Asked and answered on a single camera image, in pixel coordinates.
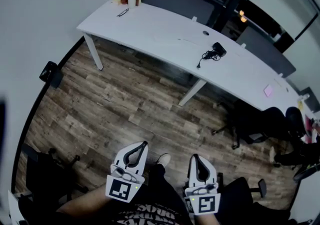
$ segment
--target light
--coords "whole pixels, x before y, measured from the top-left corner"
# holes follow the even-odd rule
[[[247,21],[247,19],[244,17],[244,16],[241,16],[241,19],[240,19],[243,23],[245,23]]]

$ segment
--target white desk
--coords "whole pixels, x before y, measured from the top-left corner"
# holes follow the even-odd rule
[[[117,17],[127,5],[105,3],[86,18],[77,29],[83,32],[92,57],[102,70],[91,35],[135,49],[164,62],[175,65],[199,78],[179,105],[185,104],[205,83],[213,84],[259,110],[298,106],[298,94],[277,73],[252,53],[221,33],[193,22],[179,14],[142,3]],[[227,51],[219,61],[202,60],[202,54],[219,42]],[[271,85],[273,93],[267,97],[264,89]],[[306,105],[304,111],[312,113]]]

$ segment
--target pink sticky note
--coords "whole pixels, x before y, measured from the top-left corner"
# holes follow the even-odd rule
[[[264,89],[264,93],[267,97],[269,97],[272,94],[272,92],[273,92],[273,89],[271,85],[268,84],[267,87]]]

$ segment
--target person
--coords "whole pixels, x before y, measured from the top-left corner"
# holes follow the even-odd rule
[[[95,224],[192,225],[182,198],[164,177],[170,159],[169,154],[158,159],[149,171],[148,186],[143,184],[130,203],[105,196],[104,185],[65,203],[51,220],[59,224],[88,224],[96,218]],[[195,222],[219,225],[214,214],[195,216]]]
[[[292,139],[290,142],[293,151],[288,154],[276,153],[272,146],[269,152],[269,161],[275,166],[297,166],[297,165],[314,165],[319,163],[320,158],[320,126],[315,124],[314,129],[318,135],[315,143],[306,144],[300,139]]]

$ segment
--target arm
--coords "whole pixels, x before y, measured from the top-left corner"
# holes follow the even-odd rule
[[[65,203],[57,210],[57,212],[70,215],[74,218],[87,217],[96,213],[110,200],[111,198],[106,196],[106,185],[103,185]]]
[[[197,225],[219,225],[215,215],[212,213],[194,216],[194,220]]]

